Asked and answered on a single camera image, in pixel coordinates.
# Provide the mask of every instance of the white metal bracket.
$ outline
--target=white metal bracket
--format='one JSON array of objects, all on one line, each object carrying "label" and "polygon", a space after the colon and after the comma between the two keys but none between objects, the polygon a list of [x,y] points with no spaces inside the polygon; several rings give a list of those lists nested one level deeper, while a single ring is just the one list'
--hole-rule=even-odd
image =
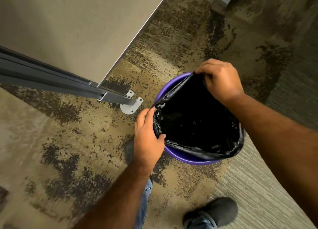
[{"label": "white metal bracket", "polygon": [[[132,97],[135,93],[132,90],[129,90],[126,96]],[[138,97],[138,99],[135,101],[133,105],[128,104],[121,104],[120,109],[124,114],[133,114],[136,112],[136,110],[140,107],[140,105],[143,103],[143,99],[141,97]]]}]

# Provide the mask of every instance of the floor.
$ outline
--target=floor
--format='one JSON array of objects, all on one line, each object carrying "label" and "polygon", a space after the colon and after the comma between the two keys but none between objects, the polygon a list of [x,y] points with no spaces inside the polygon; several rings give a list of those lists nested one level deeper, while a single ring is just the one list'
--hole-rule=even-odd
[{"label": "floor", "polygon": [[[166,0],[106,79],[150,107],[162,86],[213,57],[231,62],[244,90],[318,129],[317,0]],[[0,85],[0,228],[69,228],[126,167],[137,113],[67,94]],[[314,228],[247,136],[235,158],[191,166],[164,153],[153,171],[144,228],[181,228],[182,215],[229,195],[228,228]]]}]

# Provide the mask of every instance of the jeans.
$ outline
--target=jeans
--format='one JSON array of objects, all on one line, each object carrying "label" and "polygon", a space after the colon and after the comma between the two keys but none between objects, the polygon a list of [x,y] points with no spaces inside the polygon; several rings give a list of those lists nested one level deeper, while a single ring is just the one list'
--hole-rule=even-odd
[{"label": "jeans", "polygon": [[[147,215],[147,202],[152,190],[152,182],[150,179],[147,182],[145,191],[141,196],[140,207],[137,211],[137,218],[134,229],[142,229]],[[186,229],[217,229],[214,220],[205,212],[201,211],[200,216],[191,220]]]}]

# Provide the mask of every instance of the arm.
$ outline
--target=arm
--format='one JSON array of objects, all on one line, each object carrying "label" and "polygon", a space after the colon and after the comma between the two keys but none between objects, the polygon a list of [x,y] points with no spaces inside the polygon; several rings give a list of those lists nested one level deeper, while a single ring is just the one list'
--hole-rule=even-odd
[{"label": "arm", "polygon": [[165,135],[157,139],[153,131],[154,110],[145,109],[137,118],[133,161],[74,229],[133,228],[141,195],[164,149]]},{"label": "arm", "polygon": [[208,90],[238,118],[276,179],[318,226],[318,133],[246,95],[230,63],[210,59],[196,73],[206,74]]}]

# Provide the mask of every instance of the purple trash can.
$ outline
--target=purple trash can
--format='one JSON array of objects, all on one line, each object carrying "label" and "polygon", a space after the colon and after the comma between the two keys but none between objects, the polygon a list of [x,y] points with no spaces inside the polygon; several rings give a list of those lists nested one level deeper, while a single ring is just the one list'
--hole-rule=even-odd
[{"label": "purple trash can", "polygon": [[[158,93],[155,102],[157,102],[163,95],[165,95],[170,89],[172,89],[176,84],[185,79],[191,72],[180,74],[177,77],[171,79]],[[183,163],[195,164],[195,165],[205,165],[205,164],[214,164],[220,160],[205,160],[198,158],[196,156],[190,155],[186,152],[179,151],[169,146],[165,146],[164,150],[171,155],[173,158],[180,160]]]}]

